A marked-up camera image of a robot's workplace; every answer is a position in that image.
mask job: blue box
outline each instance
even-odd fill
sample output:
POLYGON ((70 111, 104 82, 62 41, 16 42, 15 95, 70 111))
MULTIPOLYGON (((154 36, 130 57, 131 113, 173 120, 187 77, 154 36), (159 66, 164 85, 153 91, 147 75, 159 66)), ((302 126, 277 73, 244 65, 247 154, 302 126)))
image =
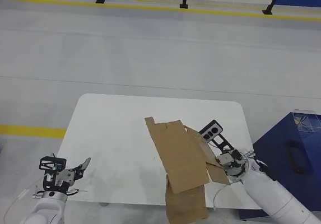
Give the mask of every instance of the blue box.
MULTIPOLYGON (((253 147, 257 159, 290 193, 310 211, 321 211, 321 129, 298 131, 289 113, 253 147)), ((239 214, 241 219, 268 216, 262 210, 242 209, 239 214)))

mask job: gray floor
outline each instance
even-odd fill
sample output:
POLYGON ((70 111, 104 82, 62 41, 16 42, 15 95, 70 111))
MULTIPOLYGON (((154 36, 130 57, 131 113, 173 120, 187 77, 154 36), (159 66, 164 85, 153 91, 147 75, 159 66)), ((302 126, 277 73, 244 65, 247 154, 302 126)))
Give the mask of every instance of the gray floor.
MULTIPOLYGON (((294 109, 321 114, 321 22, 0 1, 0 123, 66 128, 85 93, 237 101, 255 142, 294 109)), ((61 140, 0 142, 1 223, 61 140)), ((67 206, 67 223, 166 222, 160 207, 67 206)))

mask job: cardboard box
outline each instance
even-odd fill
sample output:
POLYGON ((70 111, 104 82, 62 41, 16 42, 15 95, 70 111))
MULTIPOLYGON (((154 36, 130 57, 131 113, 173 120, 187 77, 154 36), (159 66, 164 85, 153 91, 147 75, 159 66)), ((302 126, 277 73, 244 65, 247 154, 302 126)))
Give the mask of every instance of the cardboard box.
POLYGON ((204 184, 230 185, 224 168, 203 137, 180 120, 155 124, 145 118, 167 173, 166 214, 170 224, 188 224, 208 217, 204 184))

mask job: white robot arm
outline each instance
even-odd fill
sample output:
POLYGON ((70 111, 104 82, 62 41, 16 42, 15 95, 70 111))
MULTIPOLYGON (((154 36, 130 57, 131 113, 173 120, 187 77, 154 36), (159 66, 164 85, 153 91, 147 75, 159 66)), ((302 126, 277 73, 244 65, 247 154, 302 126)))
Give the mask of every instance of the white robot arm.
POLYGON ((213 120, 199 134, 207 143, 212 142, 221 150, 222 154, 216 159, 224 167, 226 174, 234 182, 242 182, 248 195, 276 223, 321 224, 317 217, 270 176, 266 164, 256 160, 254 153, 249 155, 240 153, 220 134, 221 132, 222 127, 213 120), (222 143, 215 141, 217 136, 222 139, 222 143))
POLYGON ((45 171, 43 179, 44 192, 29 216, 20 224, 64 224, 64 208, 68 196, 77 194, 79 190, 68 191, 90 163, 90 158, 74 169, 64 169, 66 159, 52 156, 43 157, 39 168, 45 171))

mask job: yellow tape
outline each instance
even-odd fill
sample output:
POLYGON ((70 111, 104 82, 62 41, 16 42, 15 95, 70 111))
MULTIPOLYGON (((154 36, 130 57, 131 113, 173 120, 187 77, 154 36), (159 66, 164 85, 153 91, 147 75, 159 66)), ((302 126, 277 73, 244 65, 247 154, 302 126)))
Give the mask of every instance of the yellow tape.
POLYGON ((0 124, 0 134, 12 136, 32 136, 42 138, 63 138, 66 133, 65 129, 30 127, 20 125, 0 124))
POLYGON ((259 13, 227 12, 227 11, 203 10, 203 9, 194 9, 194 8, 183 9, 183 8, 171 8, 171 7, 160 7, 160 6, 97 4, 97 3, 89 3, 89 2, 66 2, 66 1, 55 1, 55 0, 16 0, 16 1, 30 2, 30 3, 65 4, 65 5, 69 5, 69 6, 91 6, 91 7, 104 7, 104 8, 126 8, 126 9, 132 9, 132 10, 191 12, 191 13, 203 13, 203 14, 214 14, 214 15, 228 15, 228 16, 241 16, 241 17, 272 18, 272 19, 281 19, 281 20, 302 20, 302 21, 321 22, 321 17, 264 15, 260 12, 259 13))

